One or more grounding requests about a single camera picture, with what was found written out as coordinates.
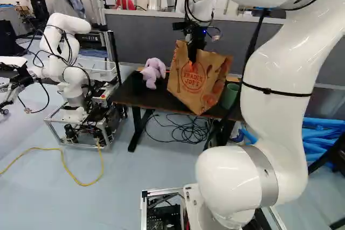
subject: yellow extension cord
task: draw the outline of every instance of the yellow extension cord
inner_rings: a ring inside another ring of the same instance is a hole
[[[64,153],[63,150],[61,148],[38,148],[38,147],[34,147],[34,148],[29,148],[27,150],[25,150],[24,152],[22,152],[16,159],[14,159],[3,171],[0,172],[0,175],[2,175],[3,173],[5,173],[11,166],[12,164],[14,164],[18,159],[20,159],[22,156],[24,156],[25,154],[27,154],[28,152],[30,152],[31,150],[44,150],[44,151],[50,151],[50,150],[58,150],[61,153],[61,161],[64,165],[64,168],[66,170],[66,172],[68,172],[68,174],[73,178],[73,180],[79,184],[80,186],[90,186],[92,184],[95,184],[96,182],[99,181],[99,179],[103,176],[104,173],[104,161],[103,161],[103,157],[102,157],[102,152],[101,152],[101,147],[99,145],[99,140],[97,141],[97,149],[98,149],[98,153],[99,156],[101,158],[101,165],[102,165],[102,169],[101,169],[101,173],[99,174],[99,176],[97,177],[96,180],[94,180],[93,182],[90,183],[82,183],[80,182],[74,175],[73,173],[68,169],[65,159],[64,159]]]

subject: trader joe's logo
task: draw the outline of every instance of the trader joe's logo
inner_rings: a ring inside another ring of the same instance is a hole
[[[205,70],[200,62],[195,62],[193,65],[188,62],[182,67],[181,80],[189,92],[199,92],[205,83],[205,76]]]

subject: person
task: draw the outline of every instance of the person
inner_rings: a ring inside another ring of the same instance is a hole
[[[119,7],[121,7],[121,9],[123,10],[135,10],[135,6],[132,0],[122,0],[122,4],[121,4],[121,0],[116,0],[116,5],[113,8],[117,9]]]

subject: red shirt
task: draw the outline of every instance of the red shirt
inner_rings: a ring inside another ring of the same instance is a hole
[[[122,0],[122,5],[121,5],[121,0],[117,0],[116,4],[120,6],[121,9],[123,10],[135,10],[135,6],[132,0]]]

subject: paper bag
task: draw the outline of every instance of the paper bag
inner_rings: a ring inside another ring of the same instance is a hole
[[[200,115],[218,102],[231,63],[232,56],[198,50],[192,64],[187,43],[178,40],[170,65],[168,91]]]

